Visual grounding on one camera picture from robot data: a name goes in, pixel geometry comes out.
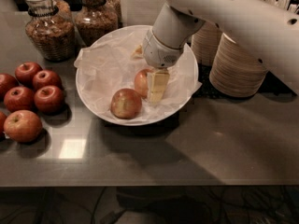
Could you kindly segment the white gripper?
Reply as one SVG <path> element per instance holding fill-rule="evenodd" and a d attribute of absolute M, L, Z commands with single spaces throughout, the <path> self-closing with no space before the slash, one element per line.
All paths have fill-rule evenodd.
<path fill-rule="evenodd" d="M 170 75 L 168 70 L 163 68 L 174 66 L 183 51 L 184 48 L 173 49 L 164 45 L 149 28 L 142 46 L 138 45 L 131 54 L 132 59 L 142 59 L 144 57 L 149 66 L 157 68 L 149 72 L 147 76 L 147 99 L 151 104 L 159 103 L 164 96 Z"/>

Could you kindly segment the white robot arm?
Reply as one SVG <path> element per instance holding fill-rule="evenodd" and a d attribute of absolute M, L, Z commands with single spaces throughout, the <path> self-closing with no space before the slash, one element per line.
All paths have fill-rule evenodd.
<path fill-rule="evenodd" d="M 298 16 L 260 0 L 165 0 L 142 51 L 148 65 L 178 62 L 187 38 L 205 22 L 217 26 L 293 93 L 299 92 Z"/>

